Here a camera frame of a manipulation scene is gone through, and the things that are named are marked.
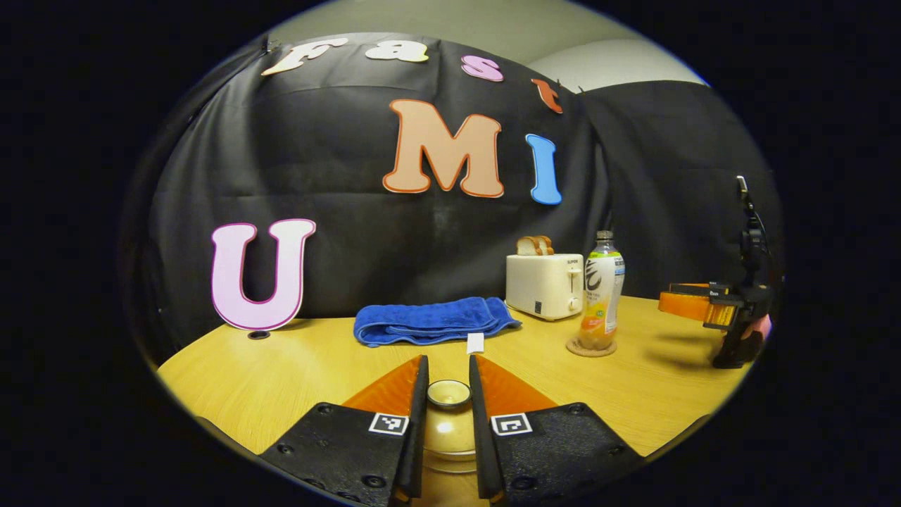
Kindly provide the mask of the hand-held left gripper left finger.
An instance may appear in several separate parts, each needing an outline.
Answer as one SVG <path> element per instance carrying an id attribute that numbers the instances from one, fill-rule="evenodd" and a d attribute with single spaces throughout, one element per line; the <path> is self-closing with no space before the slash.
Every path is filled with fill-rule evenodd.
<path id="1" fill-rule="evenodd" d="M 345 402 L 318 402 L 258 458 L 341 505 L 409 506 L 422 495 L 428 384 L 416 356 Z"/>

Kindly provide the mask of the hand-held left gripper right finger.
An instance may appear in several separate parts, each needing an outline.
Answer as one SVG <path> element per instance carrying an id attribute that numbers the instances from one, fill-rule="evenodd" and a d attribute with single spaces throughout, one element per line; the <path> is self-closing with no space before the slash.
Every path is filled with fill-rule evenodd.
<path id="1" fill-rule="evenodd" d="M 470 356 L 479 496 L 492 505 L 577 505 L 645 459 L 585 402 L 559 404 Z"/>

